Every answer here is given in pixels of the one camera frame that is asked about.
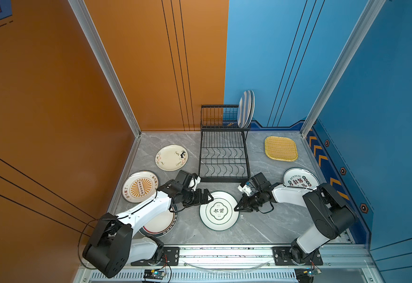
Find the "green cloud pattern plate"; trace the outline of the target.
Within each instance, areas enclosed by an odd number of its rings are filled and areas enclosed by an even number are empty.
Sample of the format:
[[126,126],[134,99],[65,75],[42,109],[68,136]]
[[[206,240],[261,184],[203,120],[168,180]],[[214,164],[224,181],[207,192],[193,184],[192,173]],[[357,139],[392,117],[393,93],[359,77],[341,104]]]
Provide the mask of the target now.
[[239,218],[235,198],[223,191],[213,192],[213,201],[200,206],[200,219],[203,224],[214,231],[225,231],[234,226]]

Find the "blue striped plate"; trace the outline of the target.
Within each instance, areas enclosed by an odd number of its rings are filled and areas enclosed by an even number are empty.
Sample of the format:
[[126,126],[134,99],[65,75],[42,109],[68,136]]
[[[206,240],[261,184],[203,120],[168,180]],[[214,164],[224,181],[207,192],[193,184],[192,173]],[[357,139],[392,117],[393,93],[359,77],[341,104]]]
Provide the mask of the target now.
[[250,110],[248,112],[248,118],[245,124],[246,128],[249,128],[251,125],[251,121],[253,119],[253,115],[254,115],[254,108],[255,108],[255,94],[253,92],[253,90],[249,90],[249,95],[250,95]]
[[238,115],[237,115],[237,122],[238,122],[239,128],[245,128],[249,110],[250,110],[250,95],[247,90],[244,92],[239,102]]

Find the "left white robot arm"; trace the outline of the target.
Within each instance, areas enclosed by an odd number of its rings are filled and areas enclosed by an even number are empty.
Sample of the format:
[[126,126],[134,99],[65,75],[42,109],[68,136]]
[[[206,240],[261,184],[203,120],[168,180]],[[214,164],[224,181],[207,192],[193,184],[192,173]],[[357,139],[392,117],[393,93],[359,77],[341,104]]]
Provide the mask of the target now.
[[148,261],[160,263],[164,244],[156,237],[135,239],[139,230],[173,205],[183,208],[209,204],[214,197],[208,189],[199,189],[201,178],[180,171],[175,179],[159,186],[154,195],[141,204],[117,215],[106,213],[97,219],[82,258],[107,278],[115,277],[127,264]]

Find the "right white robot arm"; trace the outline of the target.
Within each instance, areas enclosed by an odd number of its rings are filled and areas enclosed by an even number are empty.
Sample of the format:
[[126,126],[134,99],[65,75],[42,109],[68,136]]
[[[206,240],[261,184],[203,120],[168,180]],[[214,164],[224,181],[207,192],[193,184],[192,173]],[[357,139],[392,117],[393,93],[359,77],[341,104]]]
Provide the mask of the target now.
[[290,254],[297,264],[307,261],[319,248],[353,226],[358,217],[345,198],[328,183],[315,187],[270,183],[262,173],[238,186],[242,197],[236,212],[259,212],[264,204],[292,204],[305,207],[313,225],[291,243]]

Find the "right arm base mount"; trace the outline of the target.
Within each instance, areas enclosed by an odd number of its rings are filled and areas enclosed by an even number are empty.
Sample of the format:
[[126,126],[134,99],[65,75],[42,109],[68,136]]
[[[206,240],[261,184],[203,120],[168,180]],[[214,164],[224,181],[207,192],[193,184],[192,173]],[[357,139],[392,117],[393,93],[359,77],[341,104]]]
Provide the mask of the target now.
[[322,266],[323,260],[319,249],[306,254],[300,248],[294,246],[272,247],[273,258],[277,266],[283,265],[314,265]]

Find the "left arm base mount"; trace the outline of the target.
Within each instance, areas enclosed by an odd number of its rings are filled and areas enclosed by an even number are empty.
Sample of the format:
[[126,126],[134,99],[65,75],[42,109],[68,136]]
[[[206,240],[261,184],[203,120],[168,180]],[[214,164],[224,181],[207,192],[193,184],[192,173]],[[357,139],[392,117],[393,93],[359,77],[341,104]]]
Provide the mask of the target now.
[[180,247],[168,246],[163,247],[163,250],[158,251],[154,258],[132,262],[131,266],[163,266],[165,264],[168,264],[169,266],[177,266],[179,259]]

